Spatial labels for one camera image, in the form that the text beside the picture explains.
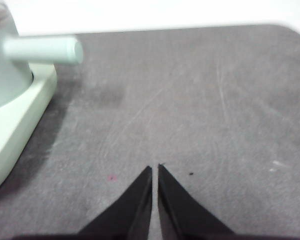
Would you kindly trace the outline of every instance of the black pointed object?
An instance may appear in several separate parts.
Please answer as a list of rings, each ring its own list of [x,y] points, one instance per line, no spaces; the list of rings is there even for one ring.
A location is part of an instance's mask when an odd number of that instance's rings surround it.
[[[152,168],[147,166],[126,191],[78,234],[23,235],[13,240],[146,240],[152,209]]]
[[[194,200],[161,164],[158,166],[158,206],[165,240],[234,233]]]

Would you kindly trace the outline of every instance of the gray carpet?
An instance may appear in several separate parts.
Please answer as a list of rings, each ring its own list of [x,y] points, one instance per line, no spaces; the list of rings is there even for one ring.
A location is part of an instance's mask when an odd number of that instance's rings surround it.
[[[78,35],[0,187],[0,239],[75,233],[157,164],[240,234],[300,237],[300,35],[275,25]]]

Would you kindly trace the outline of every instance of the light green cylindrical rod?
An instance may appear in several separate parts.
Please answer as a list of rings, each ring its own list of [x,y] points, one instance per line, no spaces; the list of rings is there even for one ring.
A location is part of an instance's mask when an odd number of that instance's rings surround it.
[[[81,43],[74,36],[34,36],[9,38],[4,43],[6,56],[13,61],[42,64],[80,64]]]

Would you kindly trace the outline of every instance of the white wall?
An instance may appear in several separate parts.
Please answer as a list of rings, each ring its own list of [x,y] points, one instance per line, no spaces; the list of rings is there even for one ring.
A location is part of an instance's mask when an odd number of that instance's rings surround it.
[[[20,35],[271,23],[300,33],[300,0],[5,0]]]

